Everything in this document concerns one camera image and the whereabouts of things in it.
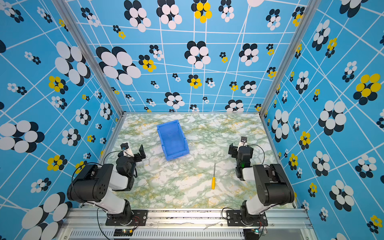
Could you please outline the left green circuit board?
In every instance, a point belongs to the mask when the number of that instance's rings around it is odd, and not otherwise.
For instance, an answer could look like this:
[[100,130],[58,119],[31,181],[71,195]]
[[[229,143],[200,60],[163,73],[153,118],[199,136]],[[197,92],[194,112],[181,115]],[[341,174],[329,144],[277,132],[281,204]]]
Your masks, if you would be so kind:
[[132,229],[115,229],[114,238],[128,238],[133,236],[134,231]]

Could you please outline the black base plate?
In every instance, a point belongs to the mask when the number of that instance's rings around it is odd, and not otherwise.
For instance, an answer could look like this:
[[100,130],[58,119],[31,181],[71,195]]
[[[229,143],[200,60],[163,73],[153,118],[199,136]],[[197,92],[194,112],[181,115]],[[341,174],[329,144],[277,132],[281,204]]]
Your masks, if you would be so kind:
[[107,214],[106,226],[114,227],[137,227],[145,226],[148,218],[148,210],[130,210],[120,214]]
[[226,209],[223,218],[229,227],[267,227],[268,220],[265,213],[261,215],[248,215],[241,210]]

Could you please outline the aluminium front rail frame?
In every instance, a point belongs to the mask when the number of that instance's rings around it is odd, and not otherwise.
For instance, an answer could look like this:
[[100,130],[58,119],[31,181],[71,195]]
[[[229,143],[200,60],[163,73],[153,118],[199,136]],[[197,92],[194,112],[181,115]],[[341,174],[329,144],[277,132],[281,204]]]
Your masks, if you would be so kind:
[[[229,227],[221,209],[149,209],[145,226],[106,226],[107,216],[96,209],[70,211],[58,240],[244,240],[244,229],[263,230],[260,240],[315,240],[303,209],[266,212],[267,227]],[[114,238],[115,229],[132,229],[132,237]]]

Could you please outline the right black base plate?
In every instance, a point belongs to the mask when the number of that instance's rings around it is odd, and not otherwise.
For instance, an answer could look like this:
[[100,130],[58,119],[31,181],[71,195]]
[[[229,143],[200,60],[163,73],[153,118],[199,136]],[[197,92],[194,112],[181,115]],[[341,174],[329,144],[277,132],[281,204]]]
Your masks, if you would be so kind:
[[268,220],[265,213],[261,215],[248,215],[241,210],[226,209],[223,218],[229,227],[267,227]]

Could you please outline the right aluminium corner post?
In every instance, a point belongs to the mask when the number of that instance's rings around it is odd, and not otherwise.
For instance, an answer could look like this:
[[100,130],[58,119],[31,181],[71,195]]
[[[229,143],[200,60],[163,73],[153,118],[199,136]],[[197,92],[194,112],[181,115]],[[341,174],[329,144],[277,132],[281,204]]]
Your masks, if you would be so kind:
[[321,0],[311,0],[309,1],[309,4],[307,5],[305,9],[305,14],[303,19],[301,20],[301,23],[297,27],[297,30],[295,31],[293,38],[287,48],[287,51],[285,52],[285,55],[282,59],[282,62],[278,68],[277,76],[272,81],[272,84],[269,88],[269,91],[266,95],[266,98],[262,104],[262,109],[260,112],[260,117],[263,118],[264,114],[267,112],[269,105],[271,104],[273,97],[275,95],[275,91],[279,84],[281,83],[282,79],[284,78],[284,74],[286,73],[291,61],[293,60],[294,53],[301,43],[315,13],[317,8],[319,7],[321,3]]

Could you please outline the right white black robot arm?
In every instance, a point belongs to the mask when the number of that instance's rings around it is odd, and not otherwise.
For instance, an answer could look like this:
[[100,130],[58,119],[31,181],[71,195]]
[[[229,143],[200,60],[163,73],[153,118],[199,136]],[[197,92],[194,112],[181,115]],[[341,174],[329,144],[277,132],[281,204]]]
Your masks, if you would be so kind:
[[240,221],[244,226],[256,224],[267,225],[265,212],[275,206],[293,203],[294,190],[280,164],[251,165],[253,145],[247,143],[246,137],[241,137],[238,146],[230,144],[228,154],[236,159],[235,172],[241,181],[253,181],[257,194],[242,203]]

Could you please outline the aluminium corner post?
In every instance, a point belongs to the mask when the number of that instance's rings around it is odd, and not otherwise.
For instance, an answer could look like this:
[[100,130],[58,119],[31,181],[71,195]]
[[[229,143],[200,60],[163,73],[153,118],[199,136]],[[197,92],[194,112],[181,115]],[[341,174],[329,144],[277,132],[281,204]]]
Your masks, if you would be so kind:
[[282,62],[278,68],[277,76],[272,81],[272,84],[269,88],[269,91],[266,95],[266,98],[262,104],[262,109],[260,112],[260,117],[263,118],[264,114],[267,112],[269,105],[271,104],[273,97],[275,95],[275,91],[279,84],[281,83],[282,79],[284,78],[284,74],[286,73],[291,61],[293,60],[294,53],[301,43],[315,13],[317,8],[319,7],[321,3],[321,0],[311,0],[309,1],[309,4],[307,5],[305,9],[305,14],[303,19],[301,20],[301,23],[297,27],[297,30],[295,31],[293,38],[287,48],[287,51],[285,52],[285,55],[282,59]]
[[65,1],[52,1],[56,7],[58,13],[63,18],[65,24],[68,26],[70,33],[75,40],[76,44],[80,48],[82,54],[84,55],[86,61],[89,63],[90,69],[95,74],[96,79],[98,80],[101,88],[109,98],[112,106],[115,108],[119,117],[124,116],[124,111],[118,102],[115,95],[112,93],[111,86],[104,76],[98,62],[96,61],[93,53],[87,44],[87,41],[84,37],[84,34],[81,32],[79,26],[76,24],[73,14],[70,13],[70,8],[67,6]]

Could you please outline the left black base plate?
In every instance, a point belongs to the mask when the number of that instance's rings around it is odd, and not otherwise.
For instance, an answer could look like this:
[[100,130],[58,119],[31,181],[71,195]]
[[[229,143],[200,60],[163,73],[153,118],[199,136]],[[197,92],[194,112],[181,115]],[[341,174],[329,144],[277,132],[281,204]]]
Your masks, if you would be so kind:
[[137,227],[145,226],[148,218],[148,210],[130,210],[120,214],[107,214],[106,226],[114,227]]

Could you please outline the blue plastic bin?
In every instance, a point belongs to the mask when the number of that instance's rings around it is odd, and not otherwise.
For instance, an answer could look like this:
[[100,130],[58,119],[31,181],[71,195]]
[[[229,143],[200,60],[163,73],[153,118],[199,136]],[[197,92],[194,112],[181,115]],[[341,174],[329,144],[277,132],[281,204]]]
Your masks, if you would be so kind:
[[187,139],[178,120],[157,125],[157,131],[167,161],[190,153]]

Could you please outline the left aluminium corner post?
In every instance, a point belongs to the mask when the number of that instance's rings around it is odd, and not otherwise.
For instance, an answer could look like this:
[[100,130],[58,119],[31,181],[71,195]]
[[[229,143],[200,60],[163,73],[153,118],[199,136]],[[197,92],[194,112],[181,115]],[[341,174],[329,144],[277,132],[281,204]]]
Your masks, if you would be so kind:
[[75,40],[76,44],[80,48],[82,54],[84,55],[86,61],[89,63],[90,69],[95,74],[96,79],[98,80],[101,88],[109,98],[112,106],[115,108],[119,117],[124,116],[124,111],[118,102],[115,95],[112,93],[111,86],[104,76],[98,62],[96,61],[93,53],[87,44],[87,41],[84,37],[84,34],[81,32],[79,26],[76,24],[73,14],[70,13],[70,8],[67,6],[65,1],[52,1],[56,7],[58,13],[63,18],[65,24],[68,26],[70,33]]

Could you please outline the yellow handle screwdriver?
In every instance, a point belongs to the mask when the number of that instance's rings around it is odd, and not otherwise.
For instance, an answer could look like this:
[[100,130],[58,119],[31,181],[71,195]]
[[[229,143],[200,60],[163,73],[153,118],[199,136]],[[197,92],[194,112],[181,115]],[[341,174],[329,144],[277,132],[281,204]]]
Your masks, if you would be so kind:
[[212,190],[214,190],[216,187],[216,163],[214,163],[214,171],[213,171],[213,178],[212,178]]

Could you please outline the right circuit board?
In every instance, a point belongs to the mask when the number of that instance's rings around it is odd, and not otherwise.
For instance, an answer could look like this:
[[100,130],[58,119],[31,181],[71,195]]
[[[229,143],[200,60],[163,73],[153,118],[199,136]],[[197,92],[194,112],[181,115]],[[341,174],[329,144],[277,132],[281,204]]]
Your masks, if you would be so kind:
[[263,230],[258,229],[244,229],[244,238],[245,240],[259,240],[263,234]]

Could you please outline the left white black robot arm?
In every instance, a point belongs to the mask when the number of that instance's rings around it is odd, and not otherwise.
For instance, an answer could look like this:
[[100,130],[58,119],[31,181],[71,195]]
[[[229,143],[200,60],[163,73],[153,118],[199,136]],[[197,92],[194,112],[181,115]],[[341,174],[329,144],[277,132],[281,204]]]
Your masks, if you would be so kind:
[[137,163],[146,158],[144,146],[134,154],[128,143],[121,144],[115,164],[86,164],[71,180],[67,197],[99,207],[107,214],[107,226],[142,226],[147,211],[134,212],[128,200],[116,192],[131,191],[138,177]]

